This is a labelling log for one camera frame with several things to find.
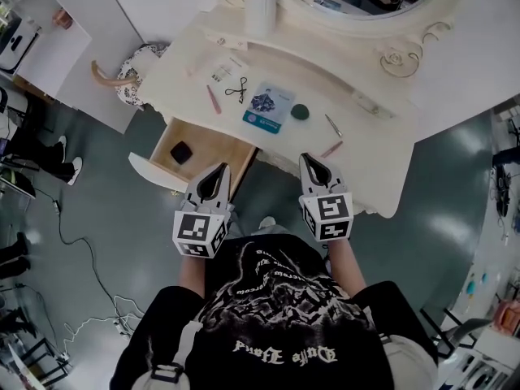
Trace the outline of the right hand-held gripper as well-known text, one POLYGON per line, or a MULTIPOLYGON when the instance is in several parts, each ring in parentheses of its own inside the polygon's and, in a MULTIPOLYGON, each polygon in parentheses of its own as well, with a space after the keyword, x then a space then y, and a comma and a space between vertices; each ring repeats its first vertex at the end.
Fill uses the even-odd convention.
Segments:
POLYGON ((313 154, 301 154, 299 169, 305 195, 299 202, 313 238, 317 242, 349 238, 353 225, 352 193, 347 193, 339 168, 313 154))

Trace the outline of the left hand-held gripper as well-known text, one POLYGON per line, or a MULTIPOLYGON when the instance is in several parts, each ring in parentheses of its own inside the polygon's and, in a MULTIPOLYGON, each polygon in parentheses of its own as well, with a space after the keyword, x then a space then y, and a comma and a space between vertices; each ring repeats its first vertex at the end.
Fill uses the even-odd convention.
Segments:
POLYGON ((187 197, 175 212, 173 223, 173 243, 181 255, 214 258, 218 253, 231 218, 230 181, 230 167, 221 162, 188 184, 187 197))

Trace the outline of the wooden drawer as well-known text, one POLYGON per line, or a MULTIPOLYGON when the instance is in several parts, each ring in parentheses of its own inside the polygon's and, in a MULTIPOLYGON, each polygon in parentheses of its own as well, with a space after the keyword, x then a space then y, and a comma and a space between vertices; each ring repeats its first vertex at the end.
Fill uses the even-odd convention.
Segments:
POLYGON ((256 150, 232 136, 172 119, 149 158, 131 153, 128 160, 144 179, 180 193, 184 193, 188 183, 206 168, 227 163, 231 169, 230 194, 234 194, 256 150), (181 141, 192 150, 192 156, 183 164, 171 156, 171 150, 181 141))

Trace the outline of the silver tweezers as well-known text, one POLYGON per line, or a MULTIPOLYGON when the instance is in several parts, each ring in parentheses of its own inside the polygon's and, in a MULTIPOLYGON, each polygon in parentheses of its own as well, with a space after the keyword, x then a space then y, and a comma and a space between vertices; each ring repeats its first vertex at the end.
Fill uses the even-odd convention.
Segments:
POLYGON ((328 123, 332 126, 334 132, 336 133, 336 135, 339 137, 339 138, 342 138, 343 137, 343 133, 341 132, 341 130, 337 127, 337 125, 335 124, 335 122, 332 120, 332 118, 325 114, 325 117, 328 121, 328 123))

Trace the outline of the blue packet card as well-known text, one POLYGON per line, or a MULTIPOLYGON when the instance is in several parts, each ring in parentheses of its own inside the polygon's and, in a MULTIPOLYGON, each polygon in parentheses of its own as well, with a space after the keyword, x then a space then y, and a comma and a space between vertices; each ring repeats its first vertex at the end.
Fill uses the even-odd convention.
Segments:
POLYGON ((271 134, 278 134, 295 97, 294 92, 263 81, 249 101, 243 121, 271 134))

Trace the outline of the black eyelash curler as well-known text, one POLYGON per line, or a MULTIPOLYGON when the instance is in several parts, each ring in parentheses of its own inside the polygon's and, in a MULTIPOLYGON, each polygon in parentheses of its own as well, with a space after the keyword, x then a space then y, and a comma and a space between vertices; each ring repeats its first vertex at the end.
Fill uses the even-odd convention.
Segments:
POLYGON ((238 95, 238 101, 240 104, 243 104, 244 103, 244 100, 245 100, 245 92, 247 91, 247 83, 248 83, 248 79, 246 76, 242 76, 240 78, 240 87, 239 88, 236 88, 236 89, 232 89, 232 88, 227 88, 224 90, 224 94, 226 96, 232 96, 233 94, 237 94, 238 95))

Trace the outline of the person's right forearm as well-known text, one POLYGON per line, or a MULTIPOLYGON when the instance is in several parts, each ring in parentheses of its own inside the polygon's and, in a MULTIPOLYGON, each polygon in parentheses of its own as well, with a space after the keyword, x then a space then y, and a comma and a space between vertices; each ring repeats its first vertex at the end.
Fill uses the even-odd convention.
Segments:
POLYGON ((354 297, 366 288, 366 281, 349 241, 346 238, 332 240, 327 245, 331 277, 349 297, 354 297))

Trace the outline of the person's left forearm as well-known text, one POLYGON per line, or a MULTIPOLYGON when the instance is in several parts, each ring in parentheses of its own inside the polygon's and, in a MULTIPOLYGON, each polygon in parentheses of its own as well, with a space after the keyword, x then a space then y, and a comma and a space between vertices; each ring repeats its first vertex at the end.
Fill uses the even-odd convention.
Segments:
POLYGON ((206 290, 205 280, 206 260, 204 258, 183 256, 180 264, 178 285, 204 298, 206 290))

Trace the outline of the cream ornate dressing table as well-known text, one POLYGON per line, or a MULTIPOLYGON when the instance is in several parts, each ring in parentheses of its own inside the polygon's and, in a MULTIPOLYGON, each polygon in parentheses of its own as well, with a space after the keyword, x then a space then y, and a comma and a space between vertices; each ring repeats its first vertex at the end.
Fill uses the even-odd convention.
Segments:
POLYGON ((277 0, 275 30, 265 38, 245 32, 245 0, 220 0, 198 14, 150 69, 139 98, 172 119, 209 128, 261 150, 267 160, 296 172, 304 152, 320 155, 343 145, 329 159, 343 173, 359 210, 392 217, 400 201, 416 140, 419 109, 412 99, 414 74, 425 43, 452 27, 450 15, 460 0, 421 0, 389 15, 360 16, 321 12, 302 0, 277 0), (205 33, 233 35, 248 50, 230 50, 205 33), (240 78, 214 82, 217 58, 232 54, 249 64, 243 104, 224 90, 240 87, 240 78), (243 121, 258 86, 267 81, 295 93, 294 104, 308 107, 307 120, 290 112, 278 134, 243 121), (222 109, 215 109, 209 85, 222 109), (381 119, 353 99, 365 94, 394 117, 381 119), (329 115, 343 133, 339 138, 329 115))

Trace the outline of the black square case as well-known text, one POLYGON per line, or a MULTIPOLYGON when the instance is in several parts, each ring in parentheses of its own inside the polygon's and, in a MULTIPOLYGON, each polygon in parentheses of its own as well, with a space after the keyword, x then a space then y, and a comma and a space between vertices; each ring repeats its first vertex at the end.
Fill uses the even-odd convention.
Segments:
POLYGON ((176 163, 183 165, 193 156, 193 152, 184 141, 179 141, 171 148, 170 155, 176 163))

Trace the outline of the white paper packet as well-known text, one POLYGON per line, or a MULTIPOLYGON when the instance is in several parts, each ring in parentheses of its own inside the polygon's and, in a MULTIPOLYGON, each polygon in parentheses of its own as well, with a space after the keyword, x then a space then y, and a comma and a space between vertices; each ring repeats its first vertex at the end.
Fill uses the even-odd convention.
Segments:
POLYGON ((242 77, 249 69, 249 64, 232 54, 217 58, 210 69, 210 78, 216 82, 224 82, 242 77))

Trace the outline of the wooden chair floral cushion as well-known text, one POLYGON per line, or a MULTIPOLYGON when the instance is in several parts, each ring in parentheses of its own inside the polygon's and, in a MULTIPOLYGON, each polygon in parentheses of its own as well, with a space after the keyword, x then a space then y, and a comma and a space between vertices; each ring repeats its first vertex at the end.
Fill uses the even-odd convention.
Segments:
POLYGON ((108 78, 93 60, 92 76, 98 84, 114 89, 122 102, 143 111, 145 102, 137 96, 137 91, 150 69, 167 48, 168 45, 161 42, 143 44, 123 62, 115 78, 108 78))

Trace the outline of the person's black printed t-shirt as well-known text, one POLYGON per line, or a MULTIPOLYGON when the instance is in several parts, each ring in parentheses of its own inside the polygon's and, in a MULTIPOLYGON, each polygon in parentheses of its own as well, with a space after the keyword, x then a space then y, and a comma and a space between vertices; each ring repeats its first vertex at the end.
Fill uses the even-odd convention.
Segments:
POLYGON ((436 348, 392 281, 354 297, 291 234, 223 242, 205 297, 158 292, 110 390, 433 390, 436 348))

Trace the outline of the white tall vase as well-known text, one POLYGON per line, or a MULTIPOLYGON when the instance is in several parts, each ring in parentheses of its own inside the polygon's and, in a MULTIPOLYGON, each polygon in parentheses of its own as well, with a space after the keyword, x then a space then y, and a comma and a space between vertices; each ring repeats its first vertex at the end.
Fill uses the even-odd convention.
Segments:
POLYGON ((275 30, 277 0, 245 0, 245 32, 265 38, 275 30))

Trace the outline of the white shelf unit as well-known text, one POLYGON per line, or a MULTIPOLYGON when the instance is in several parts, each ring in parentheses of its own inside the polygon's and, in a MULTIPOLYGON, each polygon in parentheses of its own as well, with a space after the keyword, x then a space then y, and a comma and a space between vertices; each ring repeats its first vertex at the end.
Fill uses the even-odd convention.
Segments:
POLYGON ((50 25, 21 63, 19 75, 61 103, 125 132, 136 109, 95 81, 91 63, 114 77, 141 38, 117 0, 53 2, 71 16, 72 25, 50 25))

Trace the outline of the small brown box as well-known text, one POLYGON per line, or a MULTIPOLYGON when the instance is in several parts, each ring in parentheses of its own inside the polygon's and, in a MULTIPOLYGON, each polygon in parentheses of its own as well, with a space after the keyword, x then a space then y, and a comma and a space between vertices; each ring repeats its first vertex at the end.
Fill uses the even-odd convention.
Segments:
POLYGON ((53 14, 52 21, 55 26, 65 30, 68 30, 73 25, 73 18, 63 8, 60 8, 53 14))

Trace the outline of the white boxy appliance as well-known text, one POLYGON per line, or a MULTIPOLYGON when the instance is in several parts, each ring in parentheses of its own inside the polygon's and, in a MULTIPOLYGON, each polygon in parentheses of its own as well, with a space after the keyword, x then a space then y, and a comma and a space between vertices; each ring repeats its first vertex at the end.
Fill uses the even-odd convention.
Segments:
POLYGON ((38 27, 15 17, 0 34, 0 71, 14 74, 38 37, 38 27))

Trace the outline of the black frame grey chair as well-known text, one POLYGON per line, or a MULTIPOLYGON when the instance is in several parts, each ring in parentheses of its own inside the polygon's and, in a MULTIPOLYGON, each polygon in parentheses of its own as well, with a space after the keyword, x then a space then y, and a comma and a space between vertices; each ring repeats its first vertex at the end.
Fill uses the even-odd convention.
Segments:
POLYGON ((435 343, 438 357, 443 360, 449 359, 458 348, 473 349, 478 340, 474 333, 492 324, 492 320, 487 318, 470 318, 462 323, 449 310, 444 309, 444 313, 455 322, 454 327, 445 331, 436 324, 424 308, 420 310, 420 314, 435 332, 431 340, 435 343))

